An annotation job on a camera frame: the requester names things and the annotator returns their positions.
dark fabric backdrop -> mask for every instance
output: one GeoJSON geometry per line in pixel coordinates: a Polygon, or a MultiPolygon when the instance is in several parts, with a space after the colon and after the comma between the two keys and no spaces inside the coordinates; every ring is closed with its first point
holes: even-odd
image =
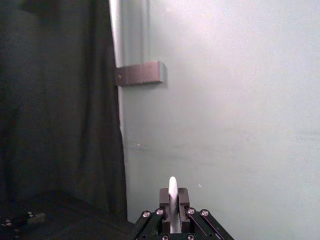
{"type": "Polygon", "coordinates": [[[0,167],[8,198],[62,190],[126,218],[108,1],[1,4],[0,167]]]}

light blue wall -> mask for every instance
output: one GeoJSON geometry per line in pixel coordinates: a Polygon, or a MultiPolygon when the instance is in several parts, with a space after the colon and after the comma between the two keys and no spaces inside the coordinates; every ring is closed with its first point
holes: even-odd
{"type": "Polygon", "coordinates": [[[122,4],[123,64],[168,70],[122,89],[128,219],[176,176],[236,240],[319,239],[319,1],[122,4]]]}

screw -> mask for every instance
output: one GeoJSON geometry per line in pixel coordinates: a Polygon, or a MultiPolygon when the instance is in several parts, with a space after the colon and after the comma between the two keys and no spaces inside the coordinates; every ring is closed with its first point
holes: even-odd
{"type": "Polygon", "coordinates": [[[201,211],[201,215],[202,216],[208,216],[209,215],[209,211],[208,210],[202,210],[201,211]]]}
{"type": "Polygon", "coordinates": [[[149,212],[149,211],[144,211],[143,214],[142,214],[142,216],[143,216],[144,218],[148,218],[148,217],[150,216],[150,212],[149,212]]]}
{"type": "Polygon", "coordinates": [[[163,235],[162,236],[162,240],[169,240],[169,236],[168,235],[163,235]]]}
{"type": "Polygon", "coordinates": [[[189,208],[188,209],[188,214],[194,214],[196,210],[194,208],[189,208]]]}
{"type": "Polygon", "coordinates": [[[188,235],[188,240],[195,240],[195,235],[189,234],[188,235]]]}
{"type": "Polygon", "coordinates": [[[162,214],[164,214],[164,210],[161,209],[161,208],[158,208],[158,209],[156,210],[156,214],[157,214],[157,215],[162,215],[162,214]]]}

